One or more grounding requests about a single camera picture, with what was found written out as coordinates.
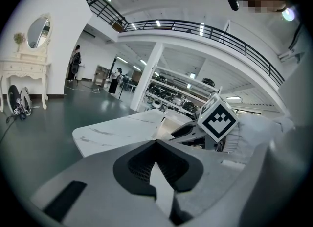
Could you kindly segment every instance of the railing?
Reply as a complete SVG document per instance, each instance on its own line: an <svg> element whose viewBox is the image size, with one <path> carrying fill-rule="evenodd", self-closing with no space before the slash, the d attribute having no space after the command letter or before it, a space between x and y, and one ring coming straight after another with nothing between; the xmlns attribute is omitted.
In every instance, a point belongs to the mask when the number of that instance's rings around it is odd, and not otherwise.
<svg viewBox="0 0 313 227"><path fill-rule="evenodd" d="M126 19L106 0L86 0L91 11L102 18L117 32L122 32L129 25Z"/></svg>
<svg viewBox="0 0 313 227"><path fill-rule="evenodd" d="M162 29L173 30L185 33L191 33L203 36L226 45L237 52L243 54L260 67L270 78L278 85L282 85L285 81L277 69L258 51L246 44L244 41L224 32L220 29L204 25L202 23L194 23L181 20L147 20L134 22L129 24L125 32L135 30Z"/></svg>

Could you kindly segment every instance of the person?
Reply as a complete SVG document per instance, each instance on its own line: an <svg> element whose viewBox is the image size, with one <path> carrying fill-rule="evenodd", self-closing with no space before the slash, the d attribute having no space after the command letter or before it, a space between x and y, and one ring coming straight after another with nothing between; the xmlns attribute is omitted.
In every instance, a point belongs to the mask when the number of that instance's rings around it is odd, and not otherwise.
<svg viewBox="0 0 313 227"><path fill-rule="evenodd" d="M67 72L68 72L67 80L69 82L73 82L73 80L74 80L75 74L72 72L72 66L73 66L74 59L78 56L77 55L78 53L80 54L80 45L77 45L75 50L73 50L72 55L71 55L70 60L69 60L69 66L68 66L68 70L67 70Z"/></svg>
<svg viewBox="0 0 313 227"><path fill-rule="evenodd" d="M121 68L118 68L117 72L112 74L112 81L111 81L111 85L110 85L110 88L109 88L109 93L110 94L115 94L116 87L117 87L117 85L119 83L121 74L122 74L122 69Z"/></svg>

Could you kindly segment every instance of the vanity table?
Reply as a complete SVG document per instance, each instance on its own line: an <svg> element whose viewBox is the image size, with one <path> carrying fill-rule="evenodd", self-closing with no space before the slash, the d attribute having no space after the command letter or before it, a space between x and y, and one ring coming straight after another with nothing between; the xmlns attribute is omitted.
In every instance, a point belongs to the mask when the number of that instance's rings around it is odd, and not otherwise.
<svg viewBox="0 0 313 227"><path fill-rule="evenodd" d="M50 43L51 32L50 15L41 15L30 26L27 38L19 46L17 52L14 52L7 59L0 59L0 111L3 112L2 81L6 79L6 89L8 91L11 86L11 76L21 78L29 76L32 79L41 79L43 108L47 108L45 101L48 100L46 91L48 86L47 75L50 67L50 63L47 63L47 48Z"/></svg>

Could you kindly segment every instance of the gray floor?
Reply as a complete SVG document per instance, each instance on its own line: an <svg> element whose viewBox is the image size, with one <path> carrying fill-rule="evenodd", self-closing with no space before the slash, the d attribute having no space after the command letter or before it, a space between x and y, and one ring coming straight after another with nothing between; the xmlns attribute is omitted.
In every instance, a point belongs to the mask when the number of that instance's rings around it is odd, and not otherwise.
<svg viewBox="0 0 313 227"><path fill-rule="evenodd" d="M83 85L91 87L90 82L66 85L86 91L90 89ZM22 196L31 196L41 184L82 158L72 138L74 129L134 114L106 91L94 94L65 88L65 94L64 99L50 99L46 110L40 100L33 101L33 106L40 107L25 121L17 119L1 143L2 170ZM0 137L10 115L6 101L4 112L0 113Z"/></svg>

